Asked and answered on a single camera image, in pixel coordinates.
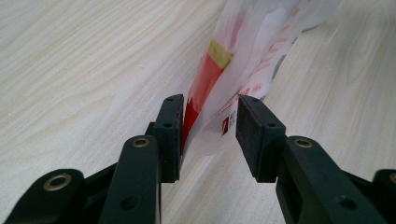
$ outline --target table surface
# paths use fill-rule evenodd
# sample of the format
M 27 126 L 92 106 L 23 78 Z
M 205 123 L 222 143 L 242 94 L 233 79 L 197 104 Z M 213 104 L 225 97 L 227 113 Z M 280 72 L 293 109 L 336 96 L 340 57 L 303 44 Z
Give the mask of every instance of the table surface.
M 1 1 L 0 220 L 40 176 L 92 175 L 187 95 L 225 1 Z M 346 0 L 304 32 L 264 102 L 288 135 L 316 139 L 371 180 L 396 168 L 396 2 Z M 195 142 L 163 223 L 283 223 L 274 184 L 257 184 L 236 140 Z

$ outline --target wooden table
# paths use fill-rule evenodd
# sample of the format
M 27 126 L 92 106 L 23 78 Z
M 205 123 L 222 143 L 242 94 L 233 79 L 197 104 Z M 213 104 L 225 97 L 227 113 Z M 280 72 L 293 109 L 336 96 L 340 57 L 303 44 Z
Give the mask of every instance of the wooden table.
M 0 220 L 43 174 L 85 176 L 184 93 L 225 1 L 0 2 Z M 302 34 L 265 103 L 366 179 L 396 167 L 396 2 L 346 0 Z M 191 146 L 163 185 L 163 223 L 283 223 L 235 140 Z

